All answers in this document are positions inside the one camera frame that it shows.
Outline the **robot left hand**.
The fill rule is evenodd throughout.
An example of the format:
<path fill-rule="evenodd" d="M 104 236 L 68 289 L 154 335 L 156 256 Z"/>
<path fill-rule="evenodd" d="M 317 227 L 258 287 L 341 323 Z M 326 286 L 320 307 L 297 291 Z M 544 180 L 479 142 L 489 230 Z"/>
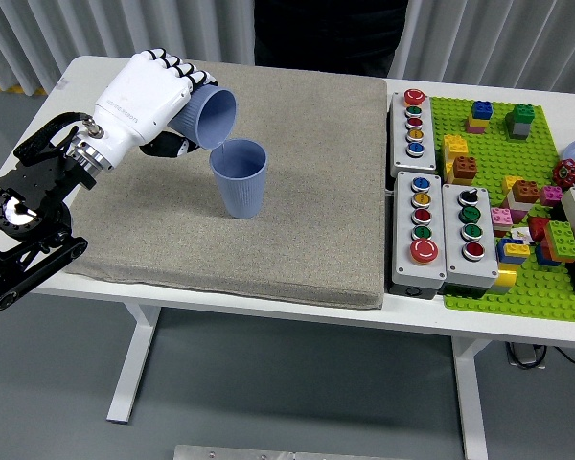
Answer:
<path fill-rule="evenodd" d="M 198 88 L 217 83 L 163 48 L 137 53 L 97 99 L 93 120 L 103 135 L 90 143 L 116 167 L 130 149 L 154 141 Z"/>

